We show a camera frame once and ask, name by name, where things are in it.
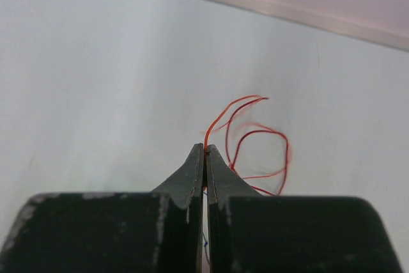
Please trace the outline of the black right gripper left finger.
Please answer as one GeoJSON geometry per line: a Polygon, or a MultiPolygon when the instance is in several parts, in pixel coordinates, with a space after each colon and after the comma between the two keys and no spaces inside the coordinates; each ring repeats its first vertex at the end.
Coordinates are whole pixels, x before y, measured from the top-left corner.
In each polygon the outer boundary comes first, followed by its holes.
{"type": "Polygon", "coordinates": [[[1,249],[2,272],[200,272],[204,150],[150,192],[31,196],[1,249]]]}

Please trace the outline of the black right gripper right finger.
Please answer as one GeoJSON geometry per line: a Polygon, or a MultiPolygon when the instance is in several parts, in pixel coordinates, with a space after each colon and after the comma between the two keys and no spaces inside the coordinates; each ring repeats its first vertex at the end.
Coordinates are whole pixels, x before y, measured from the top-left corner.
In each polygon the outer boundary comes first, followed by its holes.
{"type": "Polygon", "coordinates": [[[206,149],[212,272],[401,272],[375,208],[348,196],[262,196],[206,149]]]}

